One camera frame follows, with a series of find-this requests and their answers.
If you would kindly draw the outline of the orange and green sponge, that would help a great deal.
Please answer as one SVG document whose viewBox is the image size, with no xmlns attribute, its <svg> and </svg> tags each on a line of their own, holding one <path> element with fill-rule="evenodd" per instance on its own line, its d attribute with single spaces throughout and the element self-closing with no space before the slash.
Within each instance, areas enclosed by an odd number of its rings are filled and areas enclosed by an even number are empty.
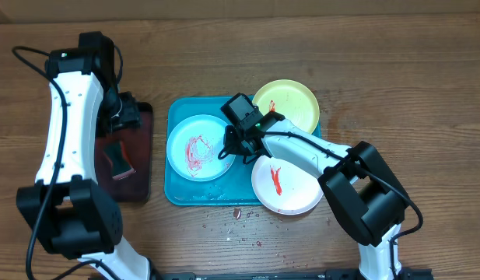
<svg viewBox="0 0 480 280">
<path fill-rule="evenodd" d="M 121 180 L 135 173 L 123 142 L 108 144 L 103 148 L 103 153 L 110 164 L 110 173 L 114 180 Z"/>
</svg>

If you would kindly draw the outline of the light blue plate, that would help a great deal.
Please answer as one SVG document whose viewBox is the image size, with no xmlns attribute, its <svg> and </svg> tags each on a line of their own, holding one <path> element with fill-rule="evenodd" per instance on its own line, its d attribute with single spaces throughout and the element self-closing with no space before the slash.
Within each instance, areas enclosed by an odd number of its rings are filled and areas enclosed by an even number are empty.
<svg viewBox="0 0 480 280">
<path fill-rule="evenodd" d="M 236 157 L 218 159 L 224 148 L 225 128 L 224 120 L 207 114 L 182 120 L 167 139 L 166 156 L 172 169 L 194 182 L 214 180 L 225 174 Z"/>
</svg>

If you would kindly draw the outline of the white plate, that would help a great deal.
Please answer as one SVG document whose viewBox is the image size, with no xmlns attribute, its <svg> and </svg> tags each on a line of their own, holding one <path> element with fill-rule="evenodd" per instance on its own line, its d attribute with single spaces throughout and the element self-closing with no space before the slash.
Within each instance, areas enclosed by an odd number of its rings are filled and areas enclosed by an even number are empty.
<svg viewBox="0 0 480 280">
<path fill-rule="evenodd" d="M 251 183 L 263 206 L 281 215 L 301 215 L 323 197 L 316 178 L 285 160 L 267 156 L 255 162 Z"/>
</svg>

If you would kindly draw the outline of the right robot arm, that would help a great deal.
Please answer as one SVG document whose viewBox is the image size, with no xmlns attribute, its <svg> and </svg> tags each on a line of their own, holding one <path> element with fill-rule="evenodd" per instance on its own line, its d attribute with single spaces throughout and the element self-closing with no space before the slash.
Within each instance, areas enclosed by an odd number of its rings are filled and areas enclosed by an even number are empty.
<svg viewBox="0 0 480 280">
<path fill-rule="evenodd" d="M 315 177 L 336 220 L 359 244 L 359 273 L 365 279 L 397 279 L 401 273 L 397 240 L 405 210 L 413 205 L 374 146 L 327 142 L 282 114 L 263 114 L 238 93 L 221 108 L 230 124 L 219 154 L 268 156 L 289 162 Z"/>
</svg>

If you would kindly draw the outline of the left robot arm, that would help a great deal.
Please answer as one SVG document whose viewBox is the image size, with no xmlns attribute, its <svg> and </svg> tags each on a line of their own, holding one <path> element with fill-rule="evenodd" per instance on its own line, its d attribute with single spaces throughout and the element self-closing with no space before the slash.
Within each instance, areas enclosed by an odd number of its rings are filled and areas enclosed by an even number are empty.
<svg viewBox="0 0 480 280">
<path fill-rule="evenodd" d="M 120 49 L 101 32 L 47 53 L 39 73 L 51 90 L 44 158 L 16 205 L 31 244 L 94 267 L 106 279 L 158 279 L 123 235 L 122 202 L 151 191 L 153 109 L 121 92 Z"/>
</svg>

